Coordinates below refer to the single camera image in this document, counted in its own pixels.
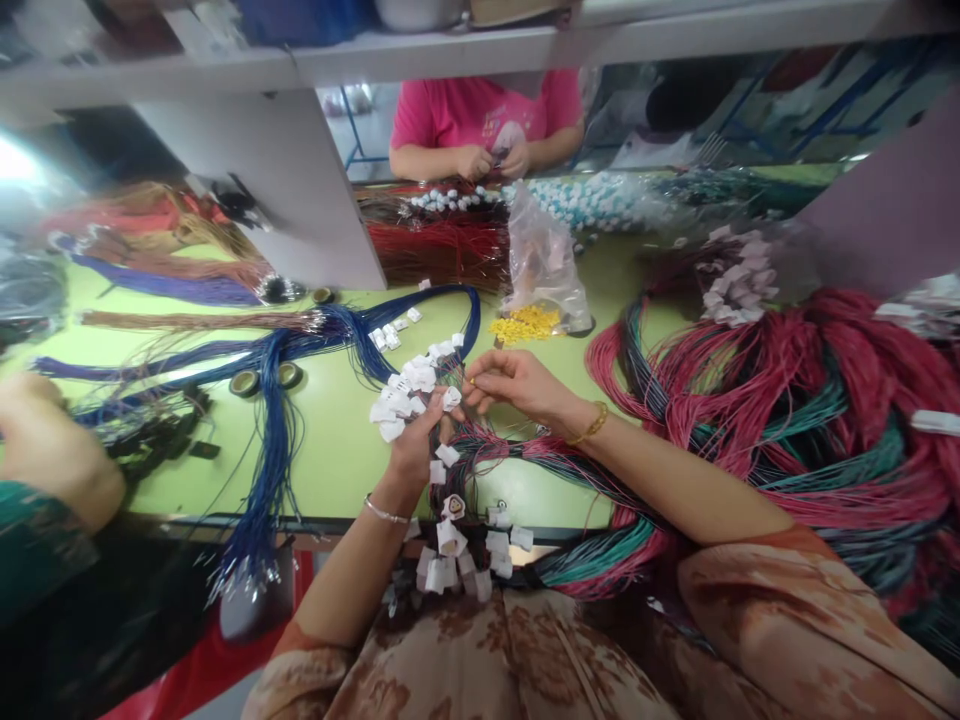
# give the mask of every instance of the hand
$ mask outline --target hand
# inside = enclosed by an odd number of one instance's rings
[[[426,411],[393,441],[390,463],[384,473],[384,480],[409,488],[417,497],[430,480],[430,432],[441,419],[446,419],[443,414],[446,390],[438,387]]]
[[[73,422],[63,405],[59,388],[39,375],[0,383],[6,441],[0,478],[56,497],[95,533],[120,509],[123,476],[96,436]]]
[[[495,402],[510,403],[568,440],[597,414],[593,403],[577,397],[527,350],[490,350],[477,358],[467,368],[463,401],[481,414]]]
[[[464,180],[476,182],[490,172],[493,156],[479,145],[464,145],[454,149],[457,174]]]
[[[525,142],[518,142],[510,149],[500,166],[500,172],[504,177],[519,180],[527,174],[530,169],[530,146]]]

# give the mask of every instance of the person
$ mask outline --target person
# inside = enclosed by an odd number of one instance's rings
[[[604,464],[697,547],[677,568],[706,643],[647,603],[613,642],[550,590],[381,598],[428,482],[439,395],[309,588],[247,700],[259,718],[940,718],[960,683],[900,632],[811,530],[748,484],[574,395],[525,351],[466,372],[467,407],[512,404]],[[455,411],[463,419],[463,410]]]
[[[420,182],[497,170],[525,177],[569,160],[583,140],[576,70],[408,80],[390,138],[390,170]]]
[[[0,383],[0,628],[97,561],[92,536],[120,509],[120,468],[31,373]]]

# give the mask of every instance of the workbench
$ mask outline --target workbench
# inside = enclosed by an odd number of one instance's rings
[[[603,394],[587,375],[583,355],[596,332],[610,325],[623,307],[637,296],[641,267],[635,261],[643,238],[601,236],[597,245],[578,258],[580,277],[587,289],[590,310],[597,327],[587,338],[552,337],[515,347],[536,353],[560,380],[584,397],[600,400]],[[211,247],[192,247],[181,254],[217,257]],[[49,355],[71,364],[122,365],[135,361],[143,346],[166,335],[159,331],[126,331],[81,326],[76,314],[85,309],[127,313],[247,313],[246,309],[205,308],[179,300],[159,298],[110,283],[92,270],[67,263],[69,307],[66,326],[39,343],[15,347],[0,374],[25,369],[33,357]],[[414,291],[402,288],[386,292],[344,292],[340,300],[357,307],[370,307]],[[482,321],[469,363],[493,347],[496,338],[488,331],[499,315],[499,299],[481,294]],[[299,307],[308,307],[304,301]],[[295,310],[298,305],[277,307]],[[418,309],[423,319],[401,333],[402,345],[388,352],[397,368],[427,346],[461,330],[469,312],[469,299],[461,294],[429,300]],[[657,341],[682,327],[684,321],[671,307],[653,307],[644,335]],[[219,330],[191,335],[177,350],[215,339],[248,340],[264,334],[258,330]],[[223,363],[226,359],[211,361]],[[349,351],[344,349],[297,361],[305,380],[291,392],[304,418],[304,443],[293,462],[293,488],[301,513],[322,532],[337,533],[356,517],[364,495],[370,492],[387,465],[390,446],[383,442],[377,427],[369,422],[370,406],[376,394],[354,375]],[[197,366],[181,375],[196,372]],[[71,402],[89,394],[96,385],[82,381],[56,381]],[[250,489],[260,440],[254,433],[256,397],[232,395],[226,382],[205,386],[213,399],[209,420],[194,438],[220,445],[214,460],[184,455],[164,462],[137,488],[130,511],[152,516],[158,522],[216,523],[224,516],[242,511]],[[512,408],[498,408],[492,419],[503,435],[529,436],[526,418]],[[610,503],[597,493],[574,486],[531,463],[509,459],[479,480],[480,507],[504,501],[513,520],[538,529],[538,539],[561,539],[584,527],[605,527]],[[426,500],[418,514],[430,516]]]

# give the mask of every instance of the white shelf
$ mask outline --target white shelf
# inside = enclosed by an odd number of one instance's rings
[[[956,22],[922,0],[770,0],[729,10],[558,31],[369,32],[329,48],[258,48],[223,60],[186,56],[0,73],[0,111],[66,110],[348,82],[751,53],[945,32]]]

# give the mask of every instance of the green sleeve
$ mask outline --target green sleeve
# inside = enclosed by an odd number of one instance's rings
[[[79,519],[60,500],[0,481],[0,627],[97,561]]]

